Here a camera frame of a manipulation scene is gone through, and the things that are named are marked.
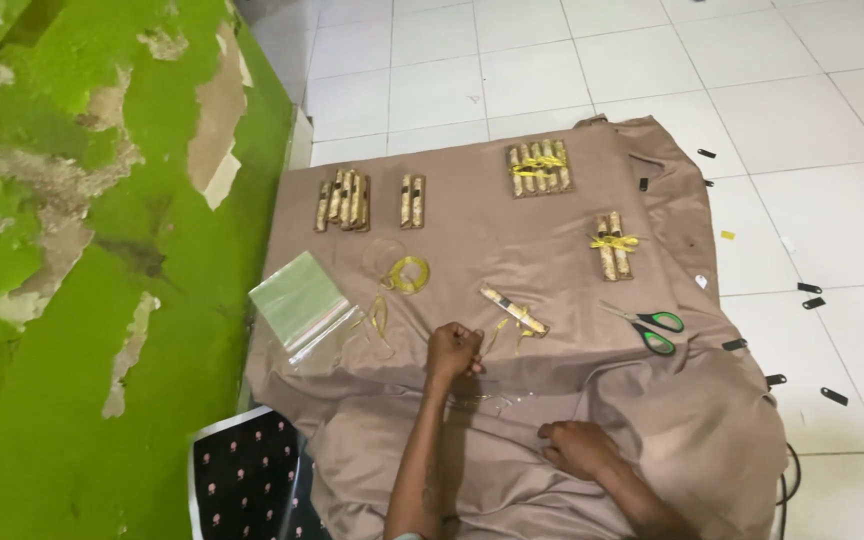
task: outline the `white tile floor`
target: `white tile floor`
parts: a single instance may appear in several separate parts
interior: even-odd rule
[[[723,309],[788,379],[786,538],[864,540],[863,0],[236,1],[313,117],[313,165],[657,118],[735,233]]]

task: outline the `brown fabric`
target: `brown fabric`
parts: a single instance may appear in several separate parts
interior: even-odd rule
[[[767,538],[785,436],[759,366],[718,308],[708,194],[695,164],[651,117],[458,148],[357,161],[372,178],[372,231],[312,231],[322,179],[335,165],[282,176],[265,276],[309,250],[346,296],[364,309],[377,283],[361,267],[375,239],[406,244],[431,268],[414,296],[385,293],[388,340],[380,359],[364,339],[346,344],[334,373],[281,374],[281,350],[256,320],[246,375],[255,399],[311,436],[317,464],[313,503],[337,538],[371,539],[382,517],[419,405],[426,338],[458,320],[489,332],[504,313],[478,294],[488,282],[549,325],[522,340],[506,325],[486,356],[486,373],[457,386],[443,441],[452,483],[452,534],[462,539],[612,539],[629,524],[601,488],[551,467],[537,454],[537,427],[594,420],[643,478],[702,538]],[[563,139],[576,191],[513,200],[503,148]],[[426,224],[400,230],[402,176],[428,179]],[[649,178],[648,191],[639,178]],[[618,212],[641,241],[635,278],[606,283],[586,232],[595,214]],[[695,276],[708,280],[700,288]],[[685,324],[662,332],[677,346],[659,357],[599,300],[637,313],[670,311]],[[366,332],[363,326],[357,332]],[[469,396],[498,395],[478,406]],[[511,405],[505,406],[505,399]]]

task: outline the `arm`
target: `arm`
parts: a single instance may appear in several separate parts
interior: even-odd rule
[[[437,462],[446,399],[456,377],[481,371],[482,337],[482,330],[472,332],[451,323],[437,328],[429,338],[422,401],[391,489],[384,540],[406,533],[429,540],[439,536],[442,510]]]
[[[549,439],[550,445],[542,449],[546,460],[573,477],[601,485],[640,540],[700,540],[699,533],[636,475],[598,423],[546,423],[538,436]]]

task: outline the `hand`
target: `hand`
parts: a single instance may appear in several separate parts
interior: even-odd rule
[[[481,329],[469,331],[459,323],[437,327],[429,337],[426,377],[451,384],[463,373],[471,375],[482,371],[479,347],[484,336]]]
[[[598,481],[601,473],[628,466],[616,441],[598,423],[544,423],[538,429],[538,438],[549,440],[542,456],[577,479]]]

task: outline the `scissors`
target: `scissors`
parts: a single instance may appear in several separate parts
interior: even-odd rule
[[[674,332],[675,334],[680,333],[686,328],[686,325],[683,324],[682,319],[680,319],[678,315],[675,313],[669,313],[668,311],[638,313],[634,315],[628,311],[619,309],[611,303],[608,303],[606,300],[599,300],[599,308],[629,321],[631,327],[634,328],[635,331],[638,332],[638,335],[642,337],[642,342],[645,343],[645,347],[649,351],[663,357],[671,357],[675,354],[675,345],[673,345],[668,339],[658,335],[648,327],[639,323],[650,324],[654,327]]]

